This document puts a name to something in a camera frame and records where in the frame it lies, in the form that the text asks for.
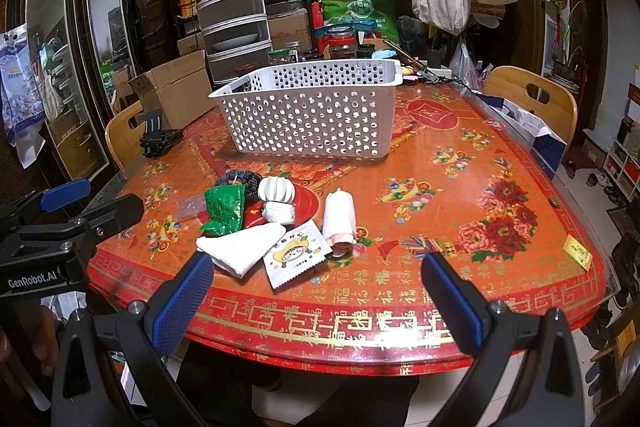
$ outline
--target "wet wipe packet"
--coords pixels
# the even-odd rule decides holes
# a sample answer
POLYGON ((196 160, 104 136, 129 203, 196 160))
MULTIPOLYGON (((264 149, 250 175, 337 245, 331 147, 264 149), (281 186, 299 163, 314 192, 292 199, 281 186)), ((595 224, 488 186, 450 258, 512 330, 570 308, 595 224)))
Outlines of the wet wipe packet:
POLYGON ((226 235, 242 228, 244 216, 244 185, 219 185, 204 193, 209 220, 201 230, 226 235))

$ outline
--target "table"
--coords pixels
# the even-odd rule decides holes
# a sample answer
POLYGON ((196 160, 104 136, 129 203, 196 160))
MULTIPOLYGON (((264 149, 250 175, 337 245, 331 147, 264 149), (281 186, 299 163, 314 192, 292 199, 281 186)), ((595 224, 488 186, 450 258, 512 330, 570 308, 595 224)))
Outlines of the table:
MULTIPOLYGON (((558 177, 499 114, 470 91, 399 87, 386 158, 244 155, 216 108, 163 158, 138 156, 92 205, 132 192, 142 221, 98 247, 92 285, 120 303, 148 299, 194 251, 207 216, 179 222, 180 198, 243 168, 288 176, 297 212, 322 219, 326 194, 354 196, 358 243, 274 292, 262 263, 242 280, 216 270, 188 336, 249 359, 308 371, 406 375, 463 367, 420 282, 421 257, 441 251, 488 299, 514 311, 564 309, 572 328, 590 320, 617 279, 593 229, 558 177), (549 198, 561 198, 554 208, 549 198), (562 249, 572 234, 593 254, 585 272, 562 249)), ((245 223, 260 219, 249 208, 245 223)))

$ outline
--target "small yellow sachet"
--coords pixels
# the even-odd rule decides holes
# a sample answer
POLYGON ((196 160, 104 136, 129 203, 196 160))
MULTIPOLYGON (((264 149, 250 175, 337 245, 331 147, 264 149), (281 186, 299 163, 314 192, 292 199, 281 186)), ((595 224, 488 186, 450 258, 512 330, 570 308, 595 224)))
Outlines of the small yellow sachet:
POLYGON ((566 237, 564 251, 573 257, 585 270, 589 271, 591 269, 593 255, 571 234, 566 237))

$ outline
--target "finger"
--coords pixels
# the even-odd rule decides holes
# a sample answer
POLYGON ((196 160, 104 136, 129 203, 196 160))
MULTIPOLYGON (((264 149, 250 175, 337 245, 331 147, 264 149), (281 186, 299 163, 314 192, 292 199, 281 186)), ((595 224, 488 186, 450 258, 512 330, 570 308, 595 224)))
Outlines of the finger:
POLYGON ((23 387, 20 385, 20 382, 15 379, 14 374, 9 371, 9 368, 4 364, 0 364, 0 378, 4 378, 7 386, 9 386, 9 389, 12 393, 14 393, 14 396, 18 400, 24 400, 25 398, 27 398, 27 394, 23 387))
POLYGON ((51 377, 56 370, 58 362, 58 341, 56 340, 56 328, 51 310, 46 306, 40 307, 42 318, 40 328, 33 342, 33 354, 42 363, 42 374, 51 377))
POLYGON ((9 339, 4 334, 4 331, 0 331, 0 363, 6 362, 11 355, 11 344, 9 339))

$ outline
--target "green shopping bag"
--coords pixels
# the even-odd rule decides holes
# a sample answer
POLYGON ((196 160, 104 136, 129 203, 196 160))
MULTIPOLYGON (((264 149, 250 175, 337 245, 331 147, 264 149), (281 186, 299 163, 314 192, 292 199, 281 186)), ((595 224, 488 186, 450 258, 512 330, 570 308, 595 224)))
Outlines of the green shopping bag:
POLYGON ((322 15, 329 24, 373 19, 383 39, 400 42, 393 0, 320 0, 322 15))

